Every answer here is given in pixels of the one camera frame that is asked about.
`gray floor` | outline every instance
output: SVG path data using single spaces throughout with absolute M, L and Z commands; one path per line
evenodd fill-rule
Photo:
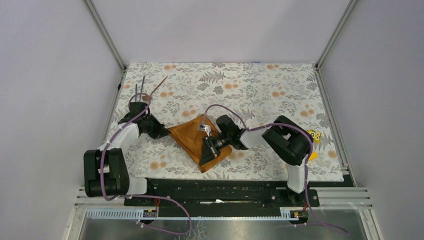
M 287 221 L 251 220 L 196 220 L 193 231 L 186 236 L 175 236 L 149 228 L 140 228 L 133 220 L 87 219 L 84 223 L 81 240 L 361 240 L 367 239 L 361 218 L 354 210 L 317 211 L 326 223 L 336 224 L 350 232 L 349 237 L 335 234 L 322 226 L 283 227 Z M 310 217 L 310 223 L 316 222 Z M 157 220 L 156 227 L 184 232 L 186 221 Z

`table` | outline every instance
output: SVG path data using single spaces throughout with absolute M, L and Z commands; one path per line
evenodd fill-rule
M 310 181 L 343 181 L 338 153 L 330 130 L 312 64 L 266 63 L 131 63 L 122 83 L 107 139 L 128 112 L 128 101 L 145 76 L 148 94 L 153 94 L 151 113 L 167 127 L 188 122 L 211 104 L 233 109 L 254 128 L 284 115 L 314 136 L 317 158 L 308 163 Z M 207 117 L 227 114 L 214 107 Z M 125 154 L 130 174 L 142 178 L 286 181 L 287 164 L 266 145 L 234 150 L 205 173 L 169 137 L 158 140 L 142 134 Z

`folded cloth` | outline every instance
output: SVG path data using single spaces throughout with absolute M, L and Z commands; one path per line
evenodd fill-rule
M 193 159 L 193 161 L 199 166 L 200 171 L 204 173 L 230 155 L 232 148 L 230 146 L 222 148 L 218 157 L 205 163 L 203 166 L 200 166 L 199 161 L 203 150 L 202 139 L 207 136 L 206 132 L 199 131 L 199 125 L 202 122 L 202 119 L 203 115 L 200 115 L 191 121 L 170 127 L 168 130 L 170 131 L 169 135 L 187 152 L 190 158 Z M 218 132 L 217 128 L 208 119 L 208 117 L 205 118 L 204 124 L 209 125 L 212 132 Z

